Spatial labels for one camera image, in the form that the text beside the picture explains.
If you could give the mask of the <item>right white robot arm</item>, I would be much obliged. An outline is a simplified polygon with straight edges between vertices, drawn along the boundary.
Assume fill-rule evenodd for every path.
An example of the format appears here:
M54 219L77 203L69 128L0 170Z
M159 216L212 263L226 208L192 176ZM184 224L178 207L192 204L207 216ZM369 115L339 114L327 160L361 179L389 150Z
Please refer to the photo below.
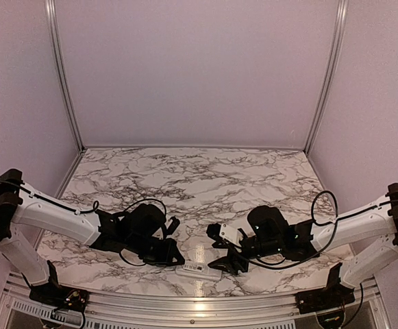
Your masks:
M338 266L326 287L319 291L319 301L333 307L353 290L386 265L398 259L398 183L374 202L334 219L318 223L314 218L289 224L276 207L257 206L247 215L253 230L248 236L242 229L226 224L210 224L207 235L213 247L226 249L224 257L208 263L209 268L234 276L245 273L249 265L281 271L304 264L327 250L375 238L374 244L346 263Z

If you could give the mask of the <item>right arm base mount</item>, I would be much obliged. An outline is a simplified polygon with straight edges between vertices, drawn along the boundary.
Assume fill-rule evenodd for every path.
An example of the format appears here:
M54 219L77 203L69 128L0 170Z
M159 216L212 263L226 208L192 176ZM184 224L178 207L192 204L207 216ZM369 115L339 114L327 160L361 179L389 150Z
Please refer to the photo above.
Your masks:
M356 300L353 294L354 288L348 288L341 284L340 268L342 265L342 263L338 263L330 269L325 287L296 294L295 298L300 314L328 310Z

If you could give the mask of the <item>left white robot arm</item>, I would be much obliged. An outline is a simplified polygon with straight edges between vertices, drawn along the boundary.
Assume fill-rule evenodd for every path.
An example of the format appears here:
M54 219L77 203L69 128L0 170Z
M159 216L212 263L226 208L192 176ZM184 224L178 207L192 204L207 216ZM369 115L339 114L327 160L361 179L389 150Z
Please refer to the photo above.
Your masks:
M66 290L53 277L53 267L19 232L20 224L67 236L103 252L120 254L127 250L146 265L174 267L185 263L171 237L179 220L167 217L161 201L140 200L114 213L94 202L83 210L37 191L23 181L21 171L10 169L0 176L0 252L52 305L66 299Z

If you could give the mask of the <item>white remote control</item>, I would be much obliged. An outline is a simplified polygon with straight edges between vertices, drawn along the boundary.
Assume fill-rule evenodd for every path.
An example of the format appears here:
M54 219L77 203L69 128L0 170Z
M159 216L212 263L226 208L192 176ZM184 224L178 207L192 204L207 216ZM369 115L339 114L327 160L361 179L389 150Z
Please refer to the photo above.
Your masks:
M179 276L210 281L219 281L222 277L221 270L211 269L205 263L193 261L186 261L183 265L176 266L175 273Z

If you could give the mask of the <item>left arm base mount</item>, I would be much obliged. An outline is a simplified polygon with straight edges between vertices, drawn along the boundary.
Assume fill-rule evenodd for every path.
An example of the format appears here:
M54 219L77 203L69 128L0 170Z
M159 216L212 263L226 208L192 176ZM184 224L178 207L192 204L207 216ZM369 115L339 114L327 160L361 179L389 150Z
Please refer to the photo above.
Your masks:
M33 301L54 306L55 310L73 310L83 313L88 302L89 292L85 289L64 286L58 282L58 275L51 261L47 261L49 278L44 284L30 288L29 298Z

